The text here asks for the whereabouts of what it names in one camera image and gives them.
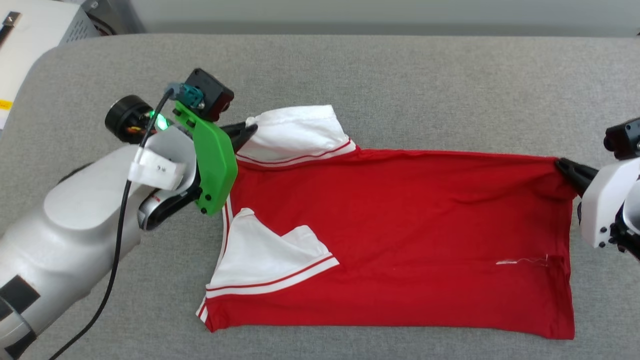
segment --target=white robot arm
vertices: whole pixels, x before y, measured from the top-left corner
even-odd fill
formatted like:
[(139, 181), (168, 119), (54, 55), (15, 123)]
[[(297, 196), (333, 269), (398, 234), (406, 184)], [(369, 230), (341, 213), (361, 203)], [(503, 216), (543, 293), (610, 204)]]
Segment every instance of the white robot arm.
[[(195, 69), (185, 83), (170, 84), (161, 101), (176, 100), (176, 125), (156, 124), (161, 106), (154, 111), (135, 95), (112, 106), (105, 120), (109, 130), (140, 147), (126, 145), (70, 174), (0, 238), (0, 360), (19, 358), (112, 270), (96, 316), (54, 358), (61, 354), (97, 319), (118, 261), (140, 243), (141, 229), (155, 229), (192, 202), (203, 214), (221, 208), (237, 173), (234, 153), (257, 130), (244, 122), (213, 124), (233, 97), (214, 77)], [(162, 131), (151, 136), (153, 126)], [(154, 166), (146, 159), (156, 161)], [(180, 177), (169, 187), (150, 186), (166, 179), (166, 168), (155, 169), (156, 164), (180, 164)], [(132, 182), (125, 198), (127, 180)]]
[(568, 159), (556, 162), (582, 197), (580, 234), (592, 247), (617, 245), (640, 259), (640, 118), (610, 127), (605, 148), (620, 160), (595, 170)]
[[(193, 182), (193, 141), (175, 126), (149, 138), (146, 149), (188, 165), (178, 194)], [(0, 358), (12, 359), (87, 296), (111, 270), (122, 188), (138, 146), (127, 145), (61, 182), (10, 226), (0, 240)], [(155, 188), (133, 183), (120, 258), (140, 243)]]

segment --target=cushioned table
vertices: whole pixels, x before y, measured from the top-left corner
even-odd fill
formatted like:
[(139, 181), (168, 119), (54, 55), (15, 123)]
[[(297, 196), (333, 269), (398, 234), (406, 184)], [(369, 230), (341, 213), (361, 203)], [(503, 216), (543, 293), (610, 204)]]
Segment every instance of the cushioned table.
[[(0, 138), (0, 232), (73, 168), (121, 144), (104, 128), (119, 98), (155, 104), (195, 67), (236, 99), (221, 124), (332, 104), (362, 147), (614, 161), (604, 130), (640, 115), (634, 39), (134, 35), (80, 41), (34, 65)], [(464, 226), (465, 219), (460, 219)], [(491, 329), (240, 327), (195, 316), (220, 251), (221, 217), (187, 206), (122, 262), (102, 318), (66, 359), (611, 359), (640, 354), (640, 265), (591, 249), (572, 226), (573, 341)], [(90, 319), (106, 279), (46, 331), (42, 359)]]

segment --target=black cable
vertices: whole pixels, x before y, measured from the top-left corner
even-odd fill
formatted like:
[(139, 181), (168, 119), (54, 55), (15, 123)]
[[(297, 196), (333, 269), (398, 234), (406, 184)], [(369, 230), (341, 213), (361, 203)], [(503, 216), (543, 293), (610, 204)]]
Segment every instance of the black cable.
[(103, 28), (107, 29), (112, 35), (117, 35), (118, 33), (111, 27), (111, 25), (107, 24), (106, 22), (104, 22), (102, 19), (98, 18), (95, 15), (92, 15), (90, 13), (86, 13), (86, 15), (89, 17), (89, 19), (93, 22), (97, 22), (100, 26), (102, 26)]
[[(160, 114), (160, 111), (162, 111), (164, 104), (166, 104), (167, 100), (172, 94), (173, 94), (173, 89), (167, 90), (167, 92), (164, 93), (164, 96), (160, 100), (160, 103), (158, 103), (158, 106), (156, 107), (154, 115), (151, 117), (151, 120), (149, 120), (149, 123), (147, 124), (147, 131), (145, 132), (145, 136), (142, 138), (142, 141), (140, 142), (141, 148), (145, 147), (145, 144), (147, 143), (147, 140), (151, 135), (151, 129), (156, 123), (156, 118), (158, 117), (158, 114)], [(84, 329), (78, 332), (71, 340), (69, 340), (63, 347), (61, 347), (55, 354), (53, 354), (53, 356), (50, 357), (49, 360), (57, 359), (60, 355), (62, 355), (62, 353), (64, 353), (68, 348), (70, 348), (71, 345), (73, 345), (76, 341), (82, 338), (84, 334), (86, 334), (86, 332), (89, 331), (89, 329), (91, 329), (91, 327), (95, 324), (95, 322), (100, 317), (100, 314), (102, 314), (102, 310), (104, 310), (105, 306), (107, 305), (107, 301), (109, 300), (109, 296), (111, 295), (111, 290), (113, 289), (113, 284), (116, 280), (116, 272), (118, 271), (118, 264), (120, 262), (120, 249), (122, 248), (122, 230), (124, 228), (124, 216), (125, 216), (125, 211), (127, 209), (127, 201), (129, 200), (130, 190), (131, 190), (131, 180), (127, 180), (127, 182), (124, 185), (124, 192), (122, 193), (122, 202), (120, 203), (120, 215), (118, 216), (118, 231), (116, 233), (116, 250), (113, 255), (113, 266), (111, 267), (111, 276), (109, 277), (109, 284), (107, 284), (107, 290), (104, 292), (104, 297), (102, 298), (102, 302), (100, 303), (98, 310), (93, 315), (93, 318), (89, 321), (88, 324), (86, 324)]]

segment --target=yellow sticker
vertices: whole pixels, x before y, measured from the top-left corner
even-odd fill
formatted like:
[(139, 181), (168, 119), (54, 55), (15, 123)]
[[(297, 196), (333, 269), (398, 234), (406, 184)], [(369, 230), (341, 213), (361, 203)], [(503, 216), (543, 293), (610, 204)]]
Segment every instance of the yellow sticker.
[(10, 110), (13, 103), (11, 101), (0, 100), (0, 110)]

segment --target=white sleeve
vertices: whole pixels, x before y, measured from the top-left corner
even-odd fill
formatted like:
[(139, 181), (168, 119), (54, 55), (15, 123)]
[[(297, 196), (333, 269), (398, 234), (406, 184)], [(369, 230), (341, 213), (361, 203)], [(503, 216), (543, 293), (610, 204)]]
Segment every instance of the white sleeve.
[(257, 132), (237, 153), (239, 161), (286, 166), (345, 154), (356, 145), (343, 132), (333, 107), (294, 106), (247, 119)]
[(207, 298), (281, 290), (338, 264), (308, 226), (278, 236), (244, 208), (231, 222), (224, 255), (207, 285)]

